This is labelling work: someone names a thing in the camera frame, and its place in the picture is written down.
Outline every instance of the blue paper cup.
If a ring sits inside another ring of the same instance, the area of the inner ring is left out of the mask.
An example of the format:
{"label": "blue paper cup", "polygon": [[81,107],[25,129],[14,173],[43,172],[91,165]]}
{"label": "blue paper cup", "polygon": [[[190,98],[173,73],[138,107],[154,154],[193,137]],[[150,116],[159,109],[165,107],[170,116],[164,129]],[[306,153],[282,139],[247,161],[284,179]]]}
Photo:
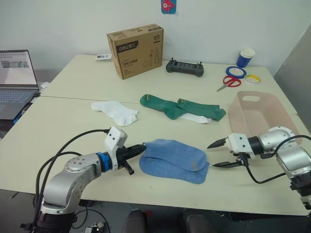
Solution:
{"label": "blue paper cup", "polygon": [[246,67],[253,56],[255,56],[255,51],[253,51],[252,49],[250,48],[241,49],[241,52],[240,52],[240,55],[237,61],[237,67],[240,67],[240,68]]}

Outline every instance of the green sock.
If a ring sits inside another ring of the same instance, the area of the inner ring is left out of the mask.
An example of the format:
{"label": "green sock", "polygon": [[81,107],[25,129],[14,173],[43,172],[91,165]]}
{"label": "green sock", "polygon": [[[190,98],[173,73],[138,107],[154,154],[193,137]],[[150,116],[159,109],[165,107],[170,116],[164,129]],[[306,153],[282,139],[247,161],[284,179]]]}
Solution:
{"label": "green sock", "polygon": [[177,103],[163,100],[149,94],[143,95],[140,98],[140,103],[145,107],[163,111],[165,115],[167,115],[172,120],[175,120],[179,116],[186,113],[184,109],[181,109],[177,106]]}
{"label": "green sock", "polygon": [[220,109],[219,105],[199,104],[183,99],[179,99],[177,105],[186,110],[187,113],[192,113],[197,116],[205,116],[217,121],[225,115],[225,110]]}

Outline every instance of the deli logo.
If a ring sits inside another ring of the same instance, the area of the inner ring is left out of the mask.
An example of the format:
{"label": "deli logo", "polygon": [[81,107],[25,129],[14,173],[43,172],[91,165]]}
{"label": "deli logo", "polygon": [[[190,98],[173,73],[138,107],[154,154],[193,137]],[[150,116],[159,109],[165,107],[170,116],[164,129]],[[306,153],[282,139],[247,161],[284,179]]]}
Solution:
{"label": "deli logo", "polygon": [[133,50],[138,46],[138,40],[123,45],[117,45],[117,53]]}

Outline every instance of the yellow tape roll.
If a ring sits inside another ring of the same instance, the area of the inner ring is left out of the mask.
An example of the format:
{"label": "yellow tape roll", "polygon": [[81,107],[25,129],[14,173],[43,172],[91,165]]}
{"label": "yellow tape roll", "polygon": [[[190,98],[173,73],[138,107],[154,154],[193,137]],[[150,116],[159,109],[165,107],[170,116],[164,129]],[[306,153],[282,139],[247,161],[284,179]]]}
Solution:
{"label": "yellow tape roll", "polygon": [[247,81],[250,84],[258,84],[260,83],[260,77],[249,74],[245,76],[245,81]]}

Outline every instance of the blue sock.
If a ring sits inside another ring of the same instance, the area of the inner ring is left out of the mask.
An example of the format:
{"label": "blue sock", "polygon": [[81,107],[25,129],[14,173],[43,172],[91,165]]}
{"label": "blue sock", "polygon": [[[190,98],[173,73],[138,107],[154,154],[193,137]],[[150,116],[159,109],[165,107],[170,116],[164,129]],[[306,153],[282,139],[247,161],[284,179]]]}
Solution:
{"label": "blue sock", "polygon": [[175,140],[158,139],[144,144],[147,148],[139,160],[143,172],[196,184],[205,181],[209,163],[202,150]]}

